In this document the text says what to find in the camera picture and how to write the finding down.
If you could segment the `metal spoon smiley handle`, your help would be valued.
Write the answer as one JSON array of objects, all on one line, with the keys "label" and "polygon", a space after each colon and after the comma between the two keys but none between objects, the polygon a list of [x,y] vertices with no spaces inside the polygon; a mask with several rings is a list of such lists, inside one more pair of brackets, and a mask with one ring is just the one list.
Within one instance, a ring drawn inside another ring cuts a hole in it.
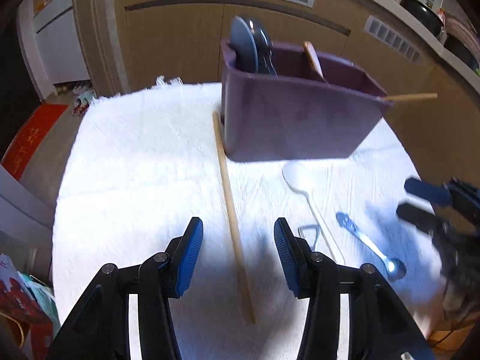
[{"label": "metal spoon smiley handle", "polygon": [[407,268],[405,264],[398,258],[389,258],[386,256],[374,242],[358,228],[348,214],[339,211],[335,216],[341,228],[347,230],[366,245],[383,262],[389,281],[399,281],[406,276]]}]

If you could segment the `wooden chopstick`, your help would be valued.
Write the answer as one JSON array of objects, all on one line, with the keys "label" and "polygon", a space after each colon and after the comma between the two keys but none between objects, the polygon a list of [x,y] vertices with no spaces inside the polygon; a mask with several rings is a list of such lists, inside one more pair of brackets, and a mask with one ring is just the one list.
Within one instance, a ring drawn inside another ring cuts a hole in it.
[{"label": "wooden chopstick", "polygon": [[251,299],[251,292],[247,277],[247,265],[242,249],[242,241],[239,232],[239,222],[235,211],[228,165],[222,141],[221,121],[220,116],[216,111],[212,113],[212,124],[215,134],[216,152],[220,168],[220,177],[224,193],[225,207],[229,221],[230,237],[233,245],[233,255],[238,269],[238,282],[241,290],[244,319],[249,324],[256,324],[255,310]]}]

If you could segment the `white plastic ladle spoon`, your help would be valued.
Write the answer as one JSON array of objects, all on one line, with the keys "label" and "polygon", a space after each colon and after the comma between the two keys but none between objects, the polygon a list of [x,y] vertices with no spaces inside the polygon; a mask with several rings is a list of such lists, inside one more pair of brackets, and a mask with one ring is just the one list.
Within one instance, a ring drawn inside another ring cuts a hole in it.
[{"label": "white plastic ladle spoon", "polygon": [[326,221],[312,200],[311,178],[308,176],[302,164],[299,162],[289,162],[283,166],[281,170],[282,176],[289,189],[295,194],[301,195],[307,202],[307,206],[312,213],[314,224],[321,227],[320,238],[317,244],[317,251],[326,249],[330,257],[336,262],[343,265],[345,258],[341,252],[338,243],[335,241],[334,234],[329,229]]}]

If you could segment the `black spatula wooden handle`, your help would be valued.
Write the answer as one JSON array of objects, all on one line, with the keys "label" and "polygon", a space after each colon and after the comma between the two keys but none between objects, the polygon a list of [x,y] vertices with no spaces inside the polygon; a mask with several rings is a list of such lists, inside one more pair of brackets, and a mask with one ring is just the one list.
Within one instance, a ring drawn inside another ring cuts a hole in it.
[{"label": "black spatula wooden handle", "polygon": [[437,93],[400,94],[381,97],[381,100],[388,102],[417,102],[429,101],[438,98]]}]

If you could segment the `brown wooden spoon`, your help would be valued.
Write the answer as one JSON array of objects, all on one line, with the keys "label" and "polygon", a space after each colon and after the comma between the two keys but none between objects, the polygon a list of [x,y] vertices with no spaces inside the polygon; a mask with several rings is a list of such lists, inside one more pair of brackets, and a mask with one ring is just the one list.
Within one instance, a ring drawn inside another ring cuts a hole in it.
[{"label": "brown wooden spoon", "polygon": [[304,41],[303,48],[312,70],[318,75],[318,77],[320,77],[321,81],[326,83],[326,78],[324,77],[320,60],[318,59],[317,52],[313,44],[310,41]]}]

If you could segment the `black plastic spoon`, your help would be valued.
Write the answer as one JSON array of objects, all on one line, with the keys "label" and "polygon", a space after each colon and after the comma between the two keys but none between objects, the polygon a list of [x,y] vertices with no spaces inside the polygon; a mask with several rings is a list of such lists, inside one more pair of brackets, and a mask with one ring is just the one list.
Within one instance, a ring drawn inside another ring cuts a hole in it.
[{"label": "black plastic spoon", "polygon": [[277,72],[272,63],[272,42],[264,25],[254,18],[248,20],[248,25],[256,45],[258,73],[275,76]]}]

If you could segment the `blue grey plastic spoon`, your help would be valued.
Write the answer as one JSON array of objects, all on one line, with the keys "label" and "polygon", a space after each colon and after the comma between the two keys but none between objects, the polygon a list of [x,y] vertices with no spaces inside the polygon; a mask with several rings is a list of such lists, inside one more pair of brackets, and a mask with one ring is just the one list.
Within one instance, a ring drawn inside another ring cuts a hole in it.
[{"label": "blue grey plastic spoon", "polygon": [[236,54],[237,69],[247,73],[259,72],[255,25],[251,19],[235,16],[230,28],[229,46]]}]

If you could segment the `white textured table cloth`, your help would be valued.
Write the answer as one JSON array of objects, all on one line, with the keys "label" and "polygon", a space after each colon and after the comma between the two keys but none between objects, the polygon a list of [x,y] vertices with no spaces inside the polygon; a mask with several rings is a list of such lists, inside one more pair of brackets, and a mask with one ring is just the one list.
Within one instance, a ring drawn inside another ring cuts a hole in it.
[{"label": "white textured table cloth", "polygon": [[[160,85],[96,99],[76,135],[55,208],[53,283],[65,320],[105,263],[129,267],[166,249],[192,217],[204,236],[190,287],[171,303],[183,359],[295,359],[308,302],[288,289],[273,239],[275,221],[312,224],[303,196],[290,190],[283,163],[229,162],[241,245],[256,324],[244,319],[212,113],[221,85]],[[406,276],[393,283],[421,332],[441,317],[443,280],[431,239],[399,221],[404,182],[416,174],[385,121],[349,157],[306,161],[312,200],[350,267],[382,262],[338,225],[337,212]]]}]

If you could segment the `dark purple utensil caddy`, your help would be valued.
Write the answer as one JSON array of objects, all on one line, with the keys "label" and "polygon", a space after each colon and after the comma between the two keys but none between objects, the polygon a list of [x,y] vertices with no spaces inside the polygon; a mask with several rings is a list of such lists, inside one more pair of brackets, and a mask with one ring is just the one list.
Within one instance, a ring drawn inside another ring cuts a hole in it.
[{"label": "dark purple utensil caddy", "polygon": [[298,45],[274,45],[274,76],[237,69],[226,40],[221,51],[223,143],[235,162],[347,158],[393,105],[364,69],[336,55],[318,53],[321,80]]}]

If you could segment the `teal plastic bag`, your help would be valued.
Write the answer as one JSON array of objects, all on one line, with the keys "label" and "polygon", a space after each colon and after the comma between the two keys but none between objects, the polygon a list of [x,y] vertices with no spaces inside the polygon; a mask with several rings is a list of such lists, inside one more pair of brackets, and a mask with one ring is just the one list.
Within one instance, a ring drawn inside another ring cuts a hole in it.
[{"label": "teal plastic bag", "polygon": [[52,322],[53,335],[56,336],[61,327],[61,323],[59,322],[59,316],[53,290],[32,275],[25,275],[23,273],[19,274],[25,286],[35,297],[42,311],[49,317],[50,321]]}]

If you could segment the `pink striped bowl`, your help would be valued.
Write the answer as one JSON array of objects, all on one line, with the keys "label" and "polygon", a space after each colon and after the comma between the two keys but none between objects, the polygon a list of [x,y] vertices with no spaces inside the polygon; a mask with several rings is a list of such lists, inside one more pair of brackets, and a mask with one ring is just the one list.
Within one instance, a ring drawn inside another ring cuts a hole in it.
[{"label": "pink striped bowl", "polygon": [[445,12],[445,30],[447,35],[451,35],[460,41],[473,54],[479,53],[479,39],[475,33],[463,24],[456,16]]}]

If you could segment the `black cooking pot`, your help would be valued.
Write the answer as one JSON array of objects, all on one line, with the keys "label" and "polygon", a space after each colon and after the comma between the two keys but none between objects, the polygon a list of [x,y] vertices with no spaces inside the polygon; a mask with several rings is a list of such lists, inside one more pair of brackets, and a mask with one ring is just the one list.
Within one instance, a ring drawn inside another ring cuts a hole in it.
[{"label": "black cooking pot", "polygon": [[442,33],[442,20],[418,0],[400,0],[400,6],[421,22],[436,38]]}]

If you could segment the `pair of slippers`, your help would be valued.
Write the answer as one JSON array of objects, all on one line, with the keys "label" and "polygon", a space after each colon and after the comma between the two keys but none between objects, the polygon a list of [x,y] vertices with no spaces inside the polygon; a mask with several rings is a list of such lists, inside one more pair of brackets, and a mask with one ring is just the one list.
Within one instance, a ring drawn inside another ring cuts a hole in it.
[{"label": "pair of slippers", "polygon": [[83,116],[88,111],[90,103],[95,99],[96,94],[93,89],[86,90],[80,94],[74,102],[74,108],[72,110],[73,116]]}]

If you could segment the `red yellow gift bag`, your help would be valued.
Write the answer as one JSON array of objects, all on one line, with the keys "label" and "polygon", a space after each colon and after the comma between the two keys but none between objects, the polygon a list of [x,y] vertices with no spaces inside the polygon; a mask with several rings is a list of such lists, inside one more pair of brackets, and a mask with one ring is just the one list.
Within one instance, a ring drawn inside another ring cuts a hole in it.
[{"label": "red yellow gift bag", "polygon": [[0,270],[1,326],[7,329],[16,349],[26,345],[33,359],[45,359],[53,339],[53,323],[3,253]]}]

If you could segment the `red door mat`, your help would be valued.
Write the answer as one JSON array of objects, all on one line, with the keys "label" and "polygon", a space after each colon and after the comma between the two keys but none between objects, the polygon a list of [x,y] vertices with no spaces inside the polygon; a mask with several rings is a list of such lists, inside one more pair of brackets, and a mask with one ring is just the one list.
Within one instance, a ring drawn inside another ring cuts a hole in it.
[{"label": "red door mat", "polygon": [[39,145],[68,108],[43,102],[20,128],[1,159],[3,168],[19,180]]}]

